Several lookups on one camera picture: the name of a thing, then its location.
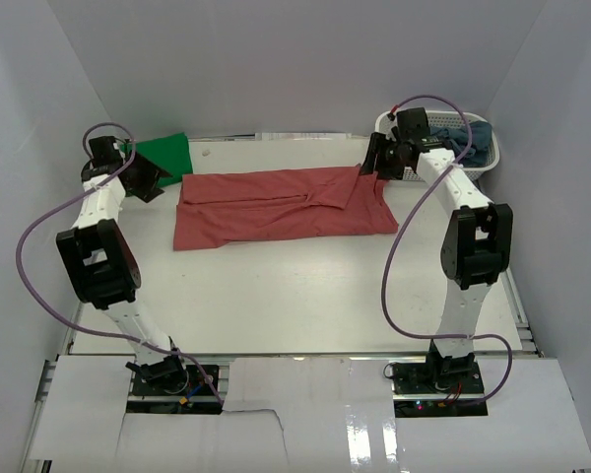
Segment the red t shirt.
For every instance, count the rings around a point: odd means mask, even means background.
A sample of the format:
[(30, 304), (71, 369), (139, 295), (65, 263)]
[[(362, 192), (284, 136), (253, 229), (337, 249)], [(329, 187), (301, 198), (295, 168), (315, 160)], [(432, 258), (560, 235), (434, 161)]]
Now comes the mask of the red t shirt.
[(188, 174), (176, 206), (173, 249), (394, 234), (398, 223), (384, 200), (385, 184), (358, 166)]

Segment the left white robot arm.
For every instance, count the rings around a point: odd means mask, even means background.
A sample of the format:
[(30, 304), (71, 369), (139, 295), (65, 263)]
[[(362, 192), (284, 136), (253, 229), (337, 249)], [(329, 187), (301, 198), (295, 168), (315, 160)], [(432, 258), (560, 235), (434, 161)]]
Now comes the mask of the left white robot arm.
[(129, 159), (129, 146), (113, 136), (93, 138), (89, 145), (92, 158), (81, 180), (92, 194), (72, 228), (57, 235), (58, 251), (79, 300), (107, 315), (130, 338), (136, 360), (127, 368), (153, 389), (179, 393), (189, 383), (188, 368), (171, 337), (137, 302), (139, 266), (117, 223), (127, 196), (152, 202), (164, 194), (158, 183), (169, 173), (137, 153), (127, 170), (105, 184)]

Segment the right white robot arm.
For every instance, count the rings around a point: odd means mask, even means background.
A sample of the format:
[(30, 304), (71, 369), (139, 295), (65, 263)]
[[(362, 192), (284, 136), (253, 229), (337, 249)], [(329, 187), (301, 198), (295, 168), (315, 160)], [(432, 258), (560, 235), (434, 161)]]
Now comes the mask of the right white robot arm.
[(476, 187), (451, 141), (431, 132), (421, 107), (380, 115), (361, 166), (363, 174), (393, 179), (406, 170), (427, 184), (449, 218), (440, 250), (447, 290), (438, 329), (426, 338), (425, 361), (394, 364), (384, 374), (398, 394), (480, 394), (476, 329), (486, 296), (509, 265), (513, 213)]

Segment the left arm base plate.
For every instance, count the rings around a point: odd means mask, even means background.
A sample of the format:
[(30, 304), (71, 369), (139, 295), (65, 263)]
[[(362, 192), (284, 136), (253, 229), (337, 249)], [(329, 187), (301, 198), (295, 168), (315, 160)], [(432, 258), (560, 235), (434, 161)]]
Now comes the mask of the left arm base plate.
[(128, 414), (220, 415), (223, 407), (194, 365), (170, 388), (150, 386), (137, 374), (132, 376), (126, 403)]

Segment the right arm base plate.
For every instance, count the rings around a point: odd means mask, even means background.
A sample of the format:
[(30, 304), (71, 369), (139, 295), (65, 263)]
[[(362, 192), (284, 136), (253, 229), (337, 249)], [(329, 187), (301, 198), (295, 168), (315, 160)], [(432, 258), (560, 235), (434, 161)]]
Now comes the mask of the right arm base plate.
[(390, 362), (383, 376), (391, 382), (397, 419), (486, 417), (489, 409), (477, 363), (469, 374), (452, 380), (434, 381), (426, 363)]

